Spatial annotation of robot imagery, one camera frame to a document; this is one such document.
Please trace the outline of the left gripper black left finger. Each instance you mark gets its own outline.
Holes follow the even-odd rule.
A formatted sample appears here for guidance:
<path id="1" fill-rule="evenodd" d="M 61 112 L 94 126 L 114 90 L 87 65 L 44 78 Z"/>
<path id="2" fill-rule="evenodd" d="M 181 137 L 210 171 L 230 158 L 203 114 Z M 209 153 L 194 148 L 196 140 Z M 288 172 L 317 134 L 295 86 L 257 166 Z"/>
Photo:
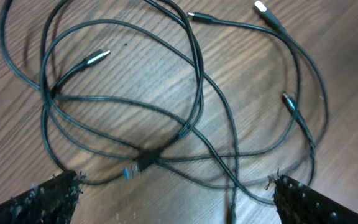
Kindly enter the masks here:
<path id="1" fill-rule="evenodd" d="M 0 204 L 0 224 L 70 224 L 82 176 L 63 172 Z"/>

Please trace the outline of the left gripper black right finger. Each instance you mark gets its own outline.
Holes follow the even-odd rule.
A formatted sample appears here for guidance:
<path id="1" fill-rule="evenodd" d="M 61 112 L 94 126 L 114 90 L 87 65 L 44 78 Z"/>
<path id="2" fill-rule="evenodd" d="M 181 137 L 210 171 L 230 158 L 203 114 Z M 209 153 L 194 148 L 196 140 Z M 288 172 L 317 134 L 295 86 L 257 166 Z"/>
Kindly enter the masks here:
<path id="1" fill-rule="evenodd" d="M 283 224 L 358 224 L 358 213 L 284 175 L 268 176 L 275 184 L 273 202 Z"/>

